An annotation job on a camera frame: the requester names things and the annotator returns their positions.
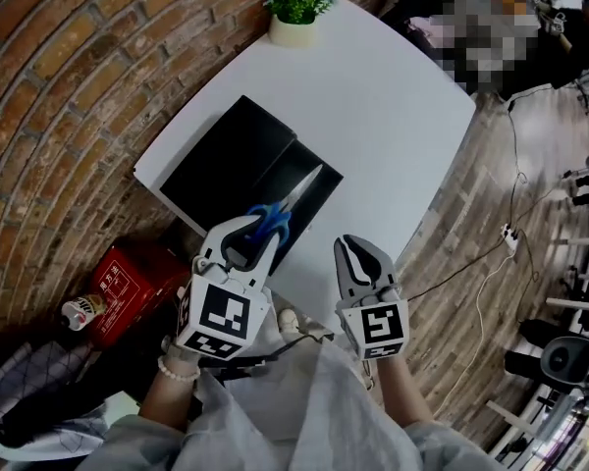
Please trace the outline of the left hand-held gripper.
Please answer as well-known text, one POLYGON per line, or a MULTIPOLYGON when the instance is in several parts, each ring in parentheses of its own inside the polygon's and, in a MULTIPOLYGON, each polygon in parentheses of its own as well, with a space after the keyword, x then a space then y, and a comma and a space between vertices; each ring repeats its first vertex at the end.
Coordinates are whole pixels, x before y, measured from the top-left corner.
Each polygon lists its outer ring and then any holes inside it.
POLYGON ((252 346, 269 310, 262 289, 280 236, 267 237, 247 265, 232 261, 227 248, 232 238, 254 231, 260 220, 258 215, 239 216, 207 233, 181 296, 176 346, 223 361, 252 346))

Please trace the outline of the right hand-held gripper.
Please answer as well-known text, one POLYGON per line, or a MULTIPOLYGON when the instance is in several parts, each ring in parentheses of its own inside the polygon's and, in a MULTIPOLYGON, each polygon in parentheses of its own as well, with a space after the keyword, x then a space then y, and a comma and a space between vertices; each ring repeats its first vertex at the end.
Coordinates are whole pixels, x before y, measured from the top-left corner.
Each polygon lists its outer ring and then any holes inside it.
POLYGON ((338 237, 334 257, 342 299, 336 313, 356 357, 376 360, 401 353, 409 339, 408 305, 393 286, 397 275, 391 257, 357 235, 338 237), (364 279, 356 275, 350 254, 364 279))

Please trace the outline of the blue-handled scissors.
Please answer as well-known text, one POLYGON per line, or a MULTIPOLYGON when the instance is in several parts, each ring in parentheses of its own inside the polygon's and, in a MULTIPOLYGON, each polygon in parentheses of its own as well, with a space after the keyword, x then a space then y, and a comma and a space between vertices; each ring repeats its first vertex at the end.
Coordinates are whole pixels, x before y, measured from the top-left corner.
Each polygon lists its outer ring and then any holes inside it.
POLYGON ((261 216, 262 220, 250 235, 245 236, 245 239, 251 243, 259 243, 269 238, 271 233, 277 232, 280 238, 278 247, 281 248, 290 235, 289 222, 292 217, 292 210, 309 189, 322 168, 322 164, 314 168, 281 201, 252 206, 246 212, 246 215, 261 216))

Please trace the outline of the black box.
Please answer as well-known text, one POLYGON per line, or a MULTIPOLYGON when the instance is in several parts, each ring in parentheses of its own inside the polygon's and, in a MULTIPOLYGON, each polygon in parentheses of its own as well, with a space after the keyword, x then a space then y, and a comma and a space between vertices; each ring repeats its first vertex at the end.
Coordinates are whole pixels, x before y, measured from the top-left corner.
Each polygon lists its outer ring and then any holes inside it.
MULTIPOLYGON (((246 215, 256 204, 281 201, 320 164, 321 172, 292 210, 289 238, 278 247, 273 261, 279 265, 343 176, 250 98, 241 96, 214 123, 160 189, 208 231, 246 215)), ((246 235, 232 240, 231 247, 250 260, 264 240, 251 243, 246 235)))

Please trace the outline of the person's right forearm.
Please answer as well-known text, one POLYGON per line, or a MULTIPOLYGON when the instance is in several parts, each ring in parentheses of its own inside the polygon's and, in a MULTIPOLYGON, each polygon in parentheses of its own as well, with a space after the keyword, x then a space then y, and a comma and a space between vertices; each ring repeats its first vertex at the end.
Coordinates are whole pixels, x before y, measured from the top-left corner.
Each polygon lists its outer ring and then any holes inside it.
POLYGON ((401 427, 434 421, 434 415, 402 355, 376 361, 386 413, 401 427))

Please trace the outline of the person's left forearm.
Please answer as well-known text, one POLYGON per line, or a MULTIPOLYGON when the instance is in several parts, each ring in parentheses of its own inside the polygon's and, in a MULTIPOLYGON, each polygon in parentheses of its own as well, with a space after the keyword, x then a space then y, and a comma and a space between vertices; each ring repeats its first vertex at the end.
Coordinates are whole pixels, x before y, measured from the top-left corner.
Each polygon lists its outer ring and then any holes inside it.
POLYGON ((158 372, 140 406, 144 419, 185 431, 195 381, 200 375, 199 356, 183 360, 172 356, 158 359, 158 372))

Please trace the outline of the red metal box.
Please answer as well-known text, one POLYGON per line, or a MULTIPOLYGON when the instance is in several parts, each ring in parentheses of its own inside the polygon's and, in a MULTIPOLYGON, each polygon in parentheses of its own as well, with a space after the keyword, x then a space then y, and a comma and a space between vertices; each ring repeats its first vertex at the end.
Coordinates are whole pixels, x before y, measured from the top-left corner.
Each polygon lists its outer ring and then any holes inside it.
POLYGON ((94 347, 112 346, 135 323, 176 294, 189 279, 189 263, 152 241, 113 244, 93 271, 87 290, 106 311, 85 327, 94 347))

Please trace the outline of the white table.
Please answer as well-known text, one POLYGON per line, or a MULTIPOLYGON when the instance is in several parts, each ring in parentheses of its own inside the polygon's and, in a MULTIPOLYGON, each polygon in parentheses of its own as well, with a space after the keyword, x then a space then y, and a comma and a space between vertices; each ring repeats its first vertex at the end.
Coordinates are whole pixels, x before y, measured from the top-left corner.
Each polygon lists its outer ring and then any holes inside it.
POLYGON ((340 327, 333 244, 361 236, 398 259, 441 185, 475 111, 434 62, 362 8, 338 0, 316 42, 261 37, 205 84, 134 166, 158 193, 215 120, 247 96, 292 129, 342 181, 268 280, 325 328, 340 327))

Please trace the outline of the person's grey garment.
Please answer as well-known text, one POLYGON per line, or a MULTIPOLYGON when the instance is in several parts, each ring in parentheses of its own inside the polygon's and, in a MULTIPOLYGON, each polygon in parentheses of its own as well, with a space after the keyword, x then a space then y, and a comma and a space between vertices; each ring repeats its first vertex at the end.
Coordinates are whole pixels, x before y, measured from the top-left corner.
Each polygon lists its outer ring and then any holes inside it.
POLYGON ((123 417, 77 471, 503 471, 435 419, 399 426, 329 342, 254 378, 199 373, 185 431, 123 417))

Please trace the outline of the plastic drink bottle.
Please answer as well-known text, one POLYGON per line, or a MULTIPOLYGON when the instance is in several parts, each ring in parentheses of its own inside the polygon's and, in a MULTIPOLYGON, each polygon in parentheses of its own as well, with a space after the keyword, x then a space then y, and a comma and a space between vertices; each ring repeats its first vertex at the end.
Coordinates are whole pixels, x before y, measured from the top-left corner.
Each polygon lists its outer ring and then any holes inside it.
POLYGON ((66 301, 61 306, 61 323, 72 331, 80 331, 107 310, 105 299, 87 294, 66 301))

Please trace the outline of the grey swivel chair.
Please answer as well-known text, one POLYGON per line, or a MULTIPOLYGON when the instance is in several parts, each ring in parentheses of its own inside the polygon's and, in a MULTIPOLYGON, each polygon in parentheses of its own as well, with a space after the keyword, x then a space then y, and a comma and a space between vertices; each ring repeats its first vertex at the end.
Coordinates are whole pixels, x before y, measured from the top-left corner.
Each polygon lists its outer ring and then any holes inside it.
POLYGON ((589 390, 589 338, 539 319, 524 320, 521 335, 542 349, 539 357, 515 351, 505 354, 505 370, 569 394, 589 390))

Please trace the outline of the potted plant in white pot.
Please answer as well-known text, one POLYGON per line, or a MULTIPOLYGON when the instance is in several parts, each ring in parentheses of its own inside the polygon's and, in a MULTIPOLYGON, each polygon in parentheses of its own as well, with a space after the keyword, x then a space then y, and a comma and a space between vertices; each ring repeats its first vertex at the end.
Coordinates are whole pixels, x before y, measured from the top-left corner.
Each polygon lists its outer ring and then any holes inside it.
POLYGON ((318 35, 317 19, 337 0, 264 0, 271 16, 268 37, 278 46, 308 48, 318 35))

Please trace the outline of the black jacket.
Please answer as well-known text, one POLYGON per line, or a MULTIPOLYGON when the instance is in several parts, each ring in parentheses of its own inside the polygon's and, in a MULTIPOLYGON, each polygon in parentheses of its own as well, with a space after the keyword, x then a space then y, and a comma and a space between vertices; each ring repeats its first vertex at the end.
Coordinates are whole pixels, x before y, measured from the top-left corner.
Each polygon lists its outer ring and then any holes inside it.
POLYGON ((43 392, 19 401, 0 418, 0 444, 19 448, 39 437, 87 432, 100 421, 104 398, 43 392))

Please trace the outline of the white metal frame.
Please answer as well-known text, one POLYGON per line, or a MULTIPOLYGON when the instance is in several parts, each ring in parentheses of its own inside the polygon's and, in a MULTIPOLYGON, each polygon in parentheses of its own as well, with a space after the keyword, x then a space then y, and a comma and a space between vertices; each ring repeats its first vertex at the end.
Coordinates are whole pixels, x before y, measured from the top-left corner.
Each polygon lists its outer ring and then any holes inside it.
MULTIPOLYGON (((582 245, 589 249, 589 237, 582 245)), ((589 270, 589 256, 586 268, 589 270)), ((583 289, 588 289, 589 271, 578 275, 577 280, 582 283, 583 289)), ((578 300, 549 297, 546 305, 559 310, 572 331, 589 339, 589 297, 578 300)), ((523 471, 533 460, 546 464, 550 458, 561 459, 575 443, 573 430, 583 428, 577 416, 586 411, 575 409, 576 403, 581 400, 581 390, 563 394, 540 385, 519 413, 513 413, 495 401, 488 401, 487 406, 509 425, 489 454, 509 471, 523 471)))

